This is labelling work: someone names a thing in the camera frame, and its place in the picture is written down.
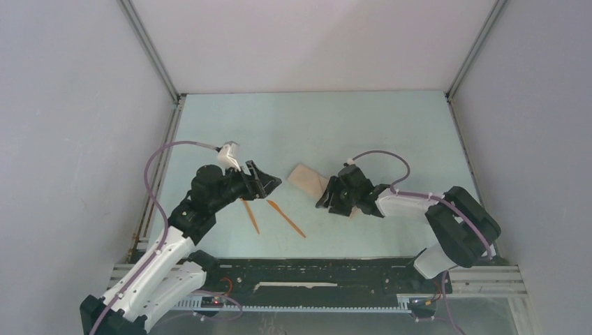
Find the orange plastic knife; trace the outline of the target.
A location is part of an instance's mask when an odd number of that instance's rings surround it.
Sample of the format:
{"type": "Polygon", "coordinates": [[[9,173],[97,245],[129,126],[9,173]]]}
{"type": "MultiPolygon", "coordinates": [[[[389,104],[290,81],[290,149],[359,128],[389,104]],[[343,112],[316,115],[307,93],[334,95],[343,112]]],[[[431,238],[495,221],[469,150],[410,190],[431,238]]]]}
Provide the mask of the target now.
{"type": "Polygon", "coordinates": [[[268,200],[267,203],[288,223],[288,225],[296,231],[296,233],[302,238],[306,239],[305,233],[284,213],[284,211],[272,200],[268,200]]]}

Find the orange plastic fork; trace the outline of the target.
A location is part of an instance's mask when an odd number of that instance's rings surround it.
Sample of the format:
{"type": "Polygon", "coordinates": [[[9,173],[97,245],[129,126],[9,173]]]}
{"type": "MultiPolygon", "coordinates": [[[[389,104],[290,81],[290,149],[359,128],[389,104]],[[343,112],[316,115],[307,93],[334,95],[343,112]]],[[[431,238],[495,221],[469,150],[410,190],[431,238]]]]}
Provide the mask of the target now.
{"type": "Polygon", "coordinates": [[[251,206],[249,205],[249,201],[242,199],[242,204],[244,205],[244,208],[249,216],[249,219],[253,225],[253,228],[255,229],[256,233],[259,235],[260,234],[260,229],[258,227],[258,223],[257,220],[253,214],[253,211],[251,209],[251,206]]]}

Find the beige cloth napkin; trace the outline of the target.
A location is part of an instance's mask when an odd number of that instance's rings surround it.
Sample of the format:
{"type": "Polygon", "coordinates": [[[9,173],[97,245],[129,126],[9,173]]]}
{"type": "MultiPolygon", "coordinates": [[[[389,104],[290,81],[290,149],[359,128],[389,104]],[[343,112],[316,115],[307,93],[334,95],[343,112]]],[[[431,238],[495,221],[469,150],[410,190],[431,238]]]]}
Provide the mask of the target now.
{"type": "Polygon", "coordinates": [[[321,175],[304,164],[298,164],[288,175],[288,182],[311,198],[314,205],[321,200],[329,181],[329,177],[321,175]]]}

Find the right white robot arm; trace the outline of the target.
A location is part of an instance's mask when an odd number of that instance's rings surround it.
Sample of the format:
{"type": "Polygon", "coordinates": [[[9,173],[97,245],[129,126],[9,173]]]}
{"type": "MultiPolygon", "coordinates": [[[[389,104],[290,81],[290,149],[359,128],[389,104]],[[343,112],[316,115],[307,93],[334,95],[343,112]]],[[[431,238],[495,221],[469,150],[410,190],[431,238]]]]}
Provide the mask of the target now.
{"type": "Polygon", "coordinates": [[[402,191],[387,184],[374,185],[355,164],[330,177],[316,203],[331,214],[349,216],[354,209],[379,218],[407,216],[423,220],[437,242],[421,251],[406,272],[410,289],[423,292],[434,278],[453,267],[471,268],[491,258],[501,227],[465,189],[453,186],[442,194],[402,191]]]}

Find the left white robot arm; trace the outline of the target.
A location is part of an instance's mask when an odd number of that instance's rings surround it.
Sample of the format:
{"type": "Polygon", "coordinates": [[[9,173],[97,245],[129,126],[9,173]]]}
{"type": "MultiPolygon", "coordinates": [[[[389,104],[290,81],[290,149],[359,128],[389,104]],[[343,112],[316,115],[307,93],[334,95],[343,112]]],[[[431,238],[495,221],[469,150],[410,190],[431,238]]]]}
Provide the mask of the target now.
{"type": "Polygon", "coordinates": [[[213,290],[221,281],[217,259],[196,246],[216,224],[216,214],[236,200],[269,196],[282,181],[253,161],[246,169],[203,165],[167,225],[132,269],[102,296],[80,304],[84,334],[148,334],[182,298],[213,290]]]}

